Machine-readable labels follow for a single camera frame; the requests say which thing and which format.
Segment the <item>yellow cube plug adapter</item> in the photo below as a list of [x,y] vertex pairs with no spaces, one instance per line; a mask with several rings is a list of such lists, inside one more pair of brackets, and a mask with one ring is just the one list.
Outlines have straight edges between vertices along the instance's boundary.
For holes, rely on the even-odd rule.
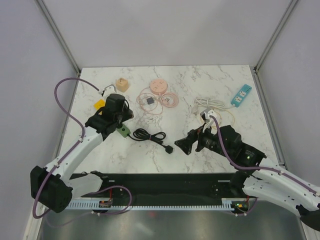
[[96,110],[99,110],[100,108],[104,107],[106,104],[105,100],[104,99],[100,99],[98,100],[94,105],[93,107],[96,109]]

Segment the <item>green power strip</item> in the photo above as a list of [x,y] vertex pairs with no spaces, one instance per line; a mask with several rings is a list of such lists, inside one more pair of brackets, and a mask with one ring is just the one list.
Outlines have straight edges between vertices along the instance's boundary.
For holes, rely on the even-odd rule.
[[116,130],[123,138],[127,138],[131,134],[130,129],[123,123],[117,126]]

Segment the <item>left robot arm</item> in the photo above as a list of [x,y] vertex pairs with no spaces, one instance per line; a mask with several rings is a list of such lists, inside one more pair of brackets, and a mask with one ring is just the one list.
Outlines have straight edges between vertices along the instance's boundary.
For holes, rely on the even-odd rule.
[[126,98],[111,93],[105,106],[87,120],[79,138],[67,151],[45,167],[35,166],[31,170],[30,190],[34,202],[60,213],[72,200],[84,195],[106,196],[110,185],[104,181],[102,173],[93,171],[78,178],[72,178],[72,175],[91,151],[133,116]]

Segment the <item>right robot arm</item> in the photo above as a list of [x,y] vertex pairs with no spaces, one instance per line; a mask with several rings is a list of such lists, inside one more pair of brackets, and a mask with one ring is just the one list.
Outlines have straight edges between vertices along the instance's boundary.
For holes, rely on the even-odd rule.
[[223,157],[236,169],[229,184],[235,197],[243,194],[278,205],[300,218],[308,227],[320,229],[320,188],[281,167],[255,147],[242,141],[242,136],[230,125],[213,134],[203,126],[192,129],[175,145],[186,155],[206,148]]

